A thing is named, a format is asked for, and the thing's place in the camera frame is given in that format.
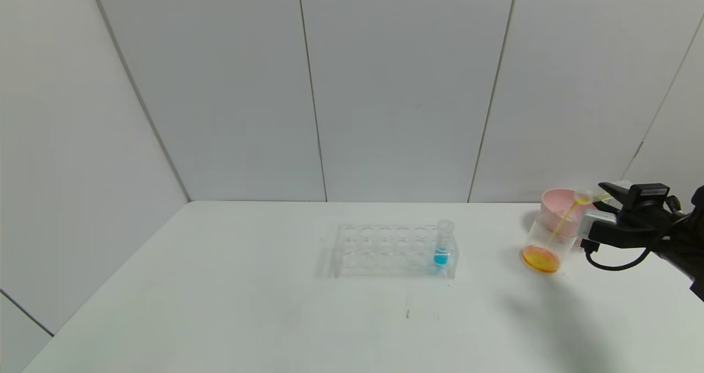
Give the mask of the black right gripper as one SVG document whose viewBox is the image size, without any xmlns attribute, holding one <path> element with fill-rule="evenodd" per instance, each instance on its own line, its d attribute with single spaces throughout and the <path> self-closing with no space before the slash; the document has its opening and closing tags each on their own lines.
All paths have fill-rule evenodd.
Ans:
<svg viewBox="0 0 704 373">
<path fill-rule="evenodd" d="M 666 227 L 682 217 L 667 207 L 669 192 L 663 183 L 600 182 L 598 201 L 592 205 L 601 212 L 618 213 L 619 225 Z"/>
</svg>

